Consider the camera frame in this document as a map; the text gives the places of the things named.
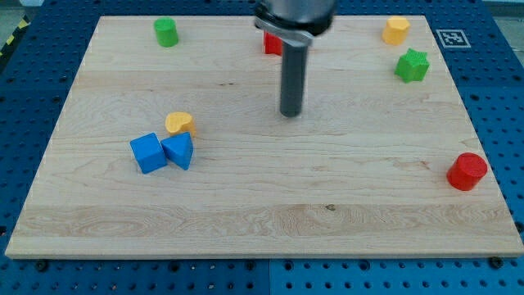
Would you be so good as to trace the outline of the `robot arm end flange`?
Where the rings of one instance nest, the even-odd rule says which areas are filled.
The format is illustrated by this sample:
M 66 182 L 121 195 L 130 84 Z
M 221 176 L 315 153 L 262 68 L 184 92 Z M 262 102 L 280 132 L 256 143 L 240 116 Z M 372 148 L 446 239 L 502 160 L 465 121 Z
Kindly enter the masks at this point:
M 337 0 L 260 0 L 255 27 L 293 47 L 308 47 L 333 22 Z

